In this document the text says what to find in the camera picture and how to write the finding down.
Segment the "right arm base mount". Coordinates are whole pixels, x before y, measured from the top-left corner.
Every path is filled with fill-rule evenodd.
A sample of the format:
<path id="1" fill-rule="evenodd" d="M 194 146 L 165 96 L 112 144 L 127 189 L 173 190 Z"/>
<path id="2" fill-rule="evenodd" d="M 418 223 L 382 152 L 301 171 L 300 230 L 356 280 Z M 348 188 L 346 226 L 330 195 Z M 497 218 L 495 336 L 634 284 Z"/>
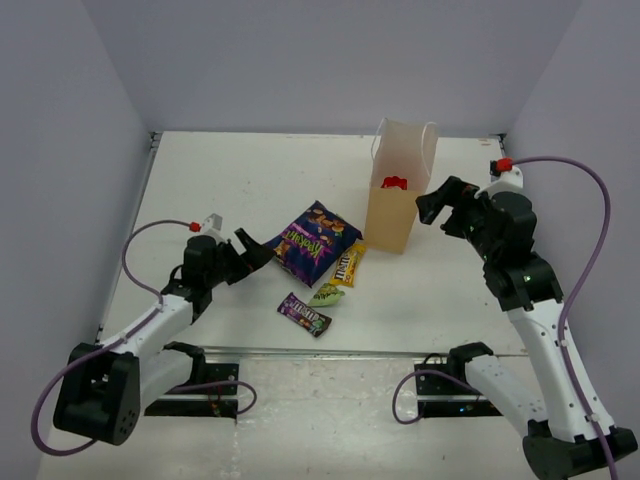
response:
<path id="1" fill-rule="evenodd" d="M 494 352 L 482 342 L 452 348 L 447 355 L 429 353 L 414 370 L 402 378 L 392 394 L 391 412 L 401 425 L 411 425 L 422 419 L 499 417 L 498 409 L 466 381 L 464 367 L 472 359 Z M 403 387 L 415 381 L 417 414 L 400 417 L 397 405 Z"/>

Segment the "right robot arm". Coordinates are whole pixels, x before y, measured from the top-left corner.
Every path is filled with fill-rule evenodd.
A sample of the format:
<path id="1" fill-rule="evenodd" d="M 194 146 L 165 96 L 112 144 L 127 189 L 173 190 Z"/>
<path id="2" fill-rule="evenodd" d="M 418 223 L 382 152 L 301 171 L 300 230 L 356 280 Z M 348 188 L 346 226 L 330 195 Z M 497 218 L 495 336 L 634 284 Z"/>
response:
<path id="1" fill-rule="evenodd" d="M 603 407 L 561 317 L 563 292 L 555 272 L 533 250 L 537 218 L 530 200 L 449 177 L 416 204 L 424 224 L 450 208 L 441 228 L 481 257 L 485 283 L 522 340 L 542 395 L 528 391 L 481 342 L 450 350 L 449 387 L 475 390 L 497 408 L 519 434 L 539 479 L 569 479 L 636 452 L 634 433 Z"/>

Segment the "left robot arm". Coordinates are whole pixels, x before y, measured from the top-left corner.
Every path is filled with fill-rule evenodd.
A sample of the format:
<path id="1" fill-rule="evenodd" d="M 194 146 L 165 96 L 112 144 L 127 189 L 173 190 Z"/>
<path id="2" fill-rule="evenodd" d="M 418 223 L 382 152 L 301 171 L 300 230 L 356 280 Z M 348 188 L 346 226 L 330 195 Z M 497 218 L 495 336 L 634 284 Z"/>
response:
<path id="1" fill-rule="evenodd" d="M 214 236 L 191 237 L 182 263 L 147 313 L 103 345 L 81 343 L 72 350 L 54 409 L 55 428 L 121 445 L 161 396 L 231 384 L 229 378 L 209 382 L 203 349 L 175 338 L 210 306 L 215 287 L 233 285 L 273 258 L 244 229 L 235 235 L 243 252 Z"/>

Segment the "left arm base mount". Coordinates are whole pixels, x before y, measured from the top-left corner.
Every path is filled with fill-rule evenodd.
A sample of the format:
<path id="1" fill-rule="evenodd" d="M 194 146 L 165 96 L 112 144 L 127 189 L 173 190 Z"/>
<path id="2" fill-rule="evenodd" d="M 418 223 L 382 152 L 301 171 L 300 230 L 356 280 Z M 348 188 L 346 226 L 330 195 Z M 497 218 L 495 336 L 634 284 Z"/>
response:
<path id="1" fill-rule="evenodd" d="M 160 396 L 144 410 L 148 417 L 227 418 L 234 421 L 257 402 L 254 387 L 239 379 L 238 363 L 210 363 L 201 347 L 171 342 L 164 351 L 180 353 L 192 360 L 194 373 Z"/>

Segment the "green snack packet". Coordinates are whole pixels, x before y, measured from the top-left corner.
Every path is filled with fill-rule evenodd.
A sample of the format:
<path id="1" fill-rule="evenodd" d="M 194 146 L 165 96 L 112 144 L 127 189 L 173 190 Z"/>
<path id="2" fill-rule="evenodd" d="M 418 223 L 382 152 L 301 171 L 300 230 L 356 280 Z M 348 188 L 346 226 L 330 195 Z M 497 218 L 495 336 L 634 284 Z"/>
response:
<path id="1" fill-rule="evenodd" d="M 345 292 L 337 286 L 325 283 L 316 291 L 307 305 L 313 308 L 330 307 L 336 305 L 344 296 Z"/>

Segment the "blue purple snack bag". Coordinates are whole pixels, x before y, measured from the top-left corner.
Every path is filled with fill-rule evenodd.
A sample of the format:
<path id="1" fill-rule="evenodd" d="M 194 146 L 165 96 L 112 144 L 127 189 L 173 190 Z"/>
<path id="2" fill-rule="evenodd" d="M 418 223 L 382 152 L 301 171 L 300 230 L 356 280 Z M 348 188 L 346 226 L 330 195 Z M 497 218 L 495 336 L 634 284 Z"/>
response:
<path id="1" fill-rule="evenodd" d="M 356 241 L 361 231 L 316 200 L 264 246 L 304 285 L 312 287 Z"/>

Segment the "red fruit snack bag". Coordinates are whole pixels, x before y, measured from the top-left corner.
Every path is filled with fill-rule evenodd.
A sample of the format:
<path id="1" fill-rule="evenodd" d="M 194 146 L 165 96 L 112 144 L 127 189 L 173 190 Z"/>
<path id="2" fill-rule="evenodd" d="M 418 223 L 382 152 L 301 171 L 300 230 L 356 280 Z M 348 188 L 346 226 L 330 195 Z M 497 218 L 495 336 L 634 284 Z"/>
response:
<path id="1" fill-rule="evenodd" d="M 408 180 L 399 176 L 387 176 L 383 179 L 381 188 L 406 191 L 408 189 Z"/>

